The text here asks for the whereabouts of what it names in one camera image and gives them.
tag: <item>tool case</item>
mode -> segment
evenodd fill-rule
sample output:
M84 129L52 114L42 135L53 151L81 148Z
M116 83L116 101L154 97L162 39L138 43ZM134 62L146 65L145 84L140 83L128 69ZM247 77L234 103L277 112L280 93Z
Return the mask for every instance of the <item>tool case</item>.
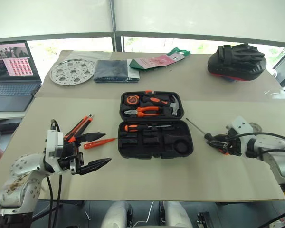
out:
M184 110L177 93L123 93L120 116L118 151L124 158L168 159L192 154L193 142L181 120Z

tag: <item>punching mitt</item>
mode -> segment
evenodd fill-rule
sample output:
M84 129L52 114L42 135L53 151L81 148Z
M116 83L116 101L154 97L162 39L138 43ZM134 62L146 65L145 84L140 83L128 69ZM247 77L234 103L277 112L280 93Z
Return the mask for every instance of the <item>punching mitt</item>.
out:
M208 60L208 71L228 81L250 81L266 68L264 54L249 44L218 46Z

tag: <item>laptop keyboard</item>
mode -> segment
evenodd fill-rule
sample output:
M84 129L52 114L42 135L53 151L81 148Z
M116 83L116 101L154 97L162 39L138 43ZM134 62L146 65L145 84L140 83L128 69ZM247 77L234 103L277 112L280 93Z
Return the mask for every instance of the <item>laptop keyboard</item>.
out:
M39 84L0 84L0 96L28 96Z

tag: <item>cable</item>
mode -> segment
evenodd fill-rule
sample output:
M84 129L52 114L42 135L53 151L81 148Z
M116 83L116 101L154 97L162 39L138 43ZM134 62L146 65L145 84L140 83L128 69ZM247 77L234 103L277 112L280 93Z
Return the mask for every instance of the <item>cable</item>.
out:
M147 220L146 220L146 221L138 221L138 222L136 222L136 223L134 224L134 226L132 226L132 227L135 227L135 226L136 226L138 223L140 223L140 222L147 223L147 222L149 221L150 213L151 213L151 209L152 209L153 203L154 203L154 201L152 202L152 204L151 204L151 206L150 206L149 214L148 214L148 218L147 218Z
M53 190L52 190L52 185L51 182L49 180L49 177L47 177L47 184L49 187L49 194L50 194L50 202L49 202L49 211L48 211L48 228L51 228L51 224L52 224L52 209L53 209Z
M59 125L58 125L58 123L57 123L57 121L55 119L51 120L51 129L53 129L53 128L56 128L57 131L60 132ZM61 195L61 185L62 185L62 175L60 174L59 175L59 187L58 187L58 195L57 195L57 202L56 202L56 210L55 210L55 215L54 215L54 221L53 221L53 227L52 228L55 228L56 222L57 222L58 209L59 209L59 203L60 203L60 195ZM51 196L51 203L52 203L52 205L51 205L51 209L50 209L50 215L52 215L53 191L52 191L51 194L52 194L52 196Z
M269 152L285 152L285 150L284 149L275 149L275 150L272 149L272 150L267 150L267 151L261 151L258 156L261 156L261 155L263 155L265 153L269 153Z
M285 140L284 136L281 136L281 135L278 135L278 134L274 134L274 133L268 133L268 132L251 132L251 133L245 133L245 134L238 134L238 135L235 135L235 136L232 136L232 137L227 137L226 140L236 139L236 138L247 136L247 135L258 135L258 134L271 135L271 136L278 137L278 138L281 138L281 139Z
M43 211L45 211L46 209L48 209L48 207L49 207L49 205L47 205L47 206L46 206L45 208L43 208L40 212L38 212L36 215L34 215L34 217L40 215Z
M53 129L54 127L57 129L58 132L60 132L60 128L59 128L57 121L55 119L52 119L51 120L51 129L54 130Z
M62 184L62 175L59 175L59 187L58 187L58 196L57 196L57 202L56 202L56 210L55 210L55 215L54 215L54 222L52 228L55 228L57 217L58 217L58 208L59 208L59 203L60 203L60 194L61 194L61 184Z

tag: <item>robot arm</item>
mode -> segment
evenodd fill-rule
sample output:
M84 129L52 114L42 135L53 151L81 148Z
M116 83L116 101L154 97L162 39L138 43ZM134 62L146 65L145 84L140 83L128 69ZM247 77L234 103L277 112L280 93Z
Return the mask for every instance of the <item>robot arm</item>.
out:
M30 227L33 211L40 195L43 178L53 173L86 174L106 165L111 158L99 159L83 166L80 143L93 141L104 133L81 135L72 143L64 140L62 132L55 127L47 131L46 148L43 153L23 155L12 164L9 179L0 192L0 228Z
M262 159L270 165L275 179L285 194L285 153L278 152L279 150L285 151L285 137L280 136L284 138L281 139L256 133L251 124L241 116L238 116L228 125L227 130L227 135L212 136L210 133L205 134L204 137L208 140L207 144L225 154ZM251 133L251 135L238 137L246 133Z

